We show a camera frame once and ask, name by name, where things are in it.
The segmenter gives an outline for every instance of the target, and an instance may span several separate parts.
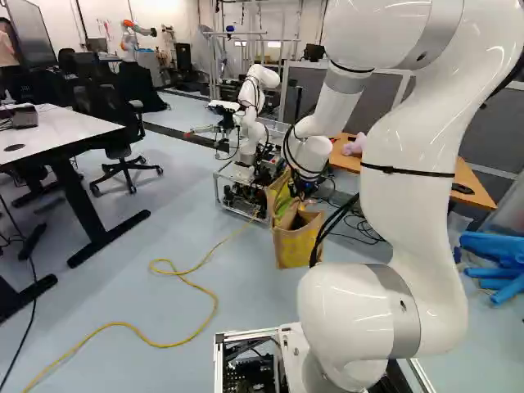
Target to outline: desk surface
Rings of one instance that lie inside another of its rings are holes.
[[[59,106],[40,105],[38,127],[0,132],[0,165],[122,128],[122,125]],[[5,151],[7,147],[17,144],[24,146],[18,150]]]
[[[331,154],[329,163],[336,168],[344,169],[354,174],[359,174],[360,158],[342,155],[342,148],[346,143],[348,143],[346,137],[347,135],[347,133],[343,133],[338,136],[339,140],[337,140],[333,145],[333,153]],[[475,194],[465,195],[461,194],[460,192],[452,191],[451,199],[453,201],[465,203],[466,205],[479,207],[485,210],[497,209],[497,204],[493,201],[493,199],[491,199],[490,194],[488,194],[466,161],[464,161],[464,159],[461,157],[459,157],[457,160],[454,182],[470,187],[475,192]]]

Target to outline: white desk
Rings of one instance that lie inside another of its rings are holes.
[[[111,230],[106,230],[95,211],[70,158],[93,148],[93,139],[118,132],[124,127],[58,106],[38,106],[38,127],[0,132],[0,167],[3,165],[50,165],[65,192],[90,243],[71,256],[67,264],[75,268],[135,225],[151,215],[142,210]],[[0,323],[56,284],[50,275],[16,293],[0,278]]]
[[[38,109],[38,127],[0,132],[0,165],[123,128],[119,124],[51,104],[38,106]],[[7,147],[17,144],[25,146],[5,151]]]

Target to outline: orange tabletop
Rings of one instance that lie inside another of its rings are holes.
[[[333,144],[333,153],[329,158],[329,163],[335,168],[347,170],[348,172],[360,173],[360,158],[353,156],[343,156],[342,148],[348,143],[348,133],[341,133],[337,136],[337,141]],[[472,195],[462,194],[452,191],[451,199],[453,201],[465,203],[466,205],[479,207],[485,210],[496,210],[497,204],[491,199],[490,194],[486,191],[478,177],[473,173],[469,165],[462,157],[457,160],[455,169],[455,183],[471,188],[475,193]]]

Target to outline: yellow cable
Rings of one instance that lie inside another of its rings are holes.
[[[242,233],[255,220],[255,217],[257,215],[258,215],[258,210],[255,211],[255,213],[253,214],[253,218],[248,223],[244,224],[240,229],[238,229],[237,231],[231,233],[229,236],[227,236],[225,239],[223,239],[220,243],[218,243],[216,246],[214,246],[211,249],[211,251],[209,251],[206,254],[204,259],[197,266],[195,266],[194,268],[191,268],[189,270],[185,270],[183,272],[178,272],[177,269],[174,267],[173,262],[171,260],[167,260],[167,259],[152,260],[149,263],[149,269],[151,271],[153,271],[155,273],[158,273],[158,274],[165,274],[165,275],[169,275],[169,276],[177,276],[182,281],[184,281],[187,285],[189,285],[189,286],[191,286],[193,288],[196,288],[199,291],[202,291],[202,292],[206,293],[207,295],[211,296],[211,298],[213,299],[213,311],[211,311],[211,314],[206,318],[204,323],[193,334],[191,334],[189,337],[187,337],[187,338],[185,338],[185,339],[183,339],[181,341],[177,341],[177,342],[174,342],[172,344],[159,344],[157,342],[149,340],[146,336],[144,336],[144,334],[140,331],[140,329],[138,329],[137,327],[135,327],[131,323],[127,323],[127,322],[111,322],[111,323],[107,323],[107,324],[99,327],[93,333],[91,333],[87,337],[85,337],[81,342],[79,342],[78,344],[73,346],[73,348],[71,348],[70,350],[65,352],[58,360],[55,360],[53,363],[49,364],[44,370],[42,370],[42,372],[40,372],[29,383],[29,385],[23,390],[23,393],[27,393],[31,389],[33,389],[42,380],[42,378],[44,378],[47,374],[49,374],[49,372],[51,372],[58,364],[60,364],[61,362],[63,362],[67,358],[69,358],[70,356],[74,355],[89,340],[91,340],[99,332],[101,332],[103,330],[106,330],[107,328],[112,328],[114,326],[121,326],[121,327],[124,327],[124,328],[131,329],[138,337],[140,337],[141,340],[146,342],[149,346],[153,346],[155,348],[160,348],[160,349],[174,348],[175,346],[183,346],[184,344],[187,344],[193,338],[198,336],[200,333],[202,333],[202,331],[206,328],[206,326],[209,324],[211,319],[216,314],[216,311],[217,311],[217,309],[219,307],[219,298],[212,291],[209,291],[209,290],[205,289],[204,287],[201,287],[201,286],[195,284],[194,282],[190,282],[184,276],[186,274],[190,274],[190,273],[194,272],[195,270],[198,270],[199,268],[201,268],[207,262],[207,260],[213,255],[213,253],[216,251],[217,248],[222,246],[225,242],[229,241],[231,238],[233,238],[233,237],[239,235],[240,233]],[[159,263],[159,262],[167,262],[171,266],[172,270],[168,271],[168,270],[160,270],[160,269],[158,269],[156,267],[156,264]]]

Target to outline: office chair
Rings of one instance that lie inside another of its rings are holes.
[[[124,102],[111,84],[87,84],[75,87],[76,110],[99,119],[122,124],[125,129],[121,133],[102,136],[98,140],[98,148],[106,151],[110,160],[118,160],[116,164],[102,164],[104,175],[89,184],[89,189],[95,197],[102,195],[98,184],[124,172],[125,181],[130,194],[137,191],[129,174],[130,169],[154,169],[159,176],[164,170],[159,165],[146,165],[146,159],[131,156],[131,143],[138,142],[146,136],[142,122],[143,104],[140,101]]]
[[[58,51],[58,68],[66,75],[76,74],[75,50],[72,47],[63,47]]]

